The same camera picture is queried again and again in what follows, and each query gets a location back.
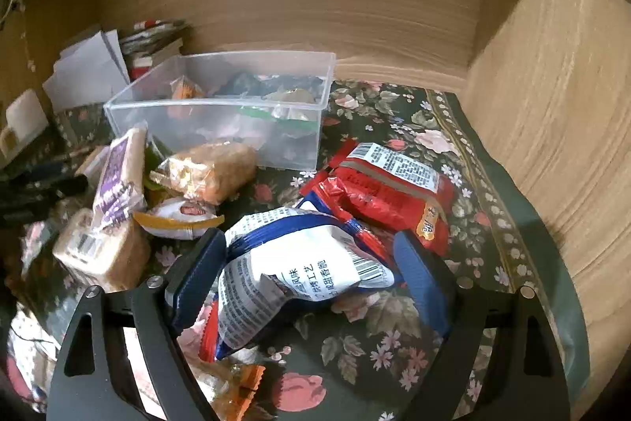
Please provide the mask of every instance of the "black cable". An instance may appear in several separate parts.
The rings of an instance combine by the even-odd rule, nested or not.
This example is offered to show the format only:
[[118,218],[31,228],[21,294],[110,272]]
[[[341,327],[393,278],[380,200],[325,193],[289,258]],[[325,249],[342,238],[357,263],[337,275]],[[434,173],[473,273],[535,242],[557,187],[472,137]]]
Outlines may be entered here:
[[22,339],[22,341],[27,341],[27,342],[48,342],[49,344],[55,344],[54,342],[47,341],[46,339],[28,339],[28,338],[22,337],[20,334],[15,332],[15,328],[13,328],[13,327],[9,327],[9,330],[11,330],[11,332],[13,332],[16,337]]

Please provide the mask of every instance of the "yellow label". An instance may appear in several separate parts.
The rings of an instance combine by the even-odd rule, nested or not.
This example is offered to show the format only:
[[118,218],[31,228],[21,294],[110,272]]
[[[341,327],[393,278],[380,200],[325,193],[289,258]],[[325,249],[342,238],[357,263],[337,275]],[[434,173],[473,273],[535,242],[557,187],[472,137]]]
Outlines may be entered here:
[[431,205],[429,202],[425,204],[425,211],[423,211],[423,217],[416,226],[416,233],[431,241],[434,239],[436,222],[438,221],[438,209]]

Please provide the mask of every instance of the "red snack bag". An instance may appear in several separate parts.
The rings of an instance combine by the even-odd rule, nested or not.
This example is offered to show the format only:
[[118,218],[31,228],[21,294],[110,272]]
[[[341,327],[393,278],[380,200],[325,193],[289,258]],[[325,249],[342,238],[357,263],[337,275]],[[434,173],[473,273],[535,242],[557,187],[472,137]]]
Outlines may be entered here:
[[301,194],[311,190],[326,193],[340,208],[375,226],[395,232],[412,229],[425,248],[440,256],[447,253],[446,212],[454,186],[411,157],[349,140]]

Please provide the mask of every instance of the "plastic storage bin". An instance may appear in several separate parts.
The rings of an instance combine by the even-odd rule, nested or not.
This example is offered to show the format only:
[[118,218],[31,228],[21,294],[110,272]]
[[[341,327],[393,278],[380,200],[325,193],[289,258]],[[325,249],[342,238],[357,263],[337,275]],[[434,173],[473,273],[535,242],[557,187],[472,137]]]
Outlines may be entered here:
[[[174,56],[110,99],[105,113],[116,136],[146,122],[173,153],[240,141],[256,149],[261,166],[312,171],[334,66],[335,54],[324,52]],[[182,75],[207,98],[172,100],[171,83]]]

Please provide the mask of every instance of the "purple and white package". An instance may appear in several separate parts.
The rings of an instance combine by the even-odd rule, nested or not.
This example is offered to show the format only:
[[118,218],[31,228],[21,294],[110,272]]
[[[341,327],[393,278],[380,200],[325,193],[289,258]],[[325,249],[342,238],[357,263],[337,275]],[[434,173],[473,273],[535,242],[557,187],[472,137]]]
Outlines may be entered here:
[[143,196],[146,129],[134,127],[112,141],[92,210],[92,228],[103,229],[146,208]]

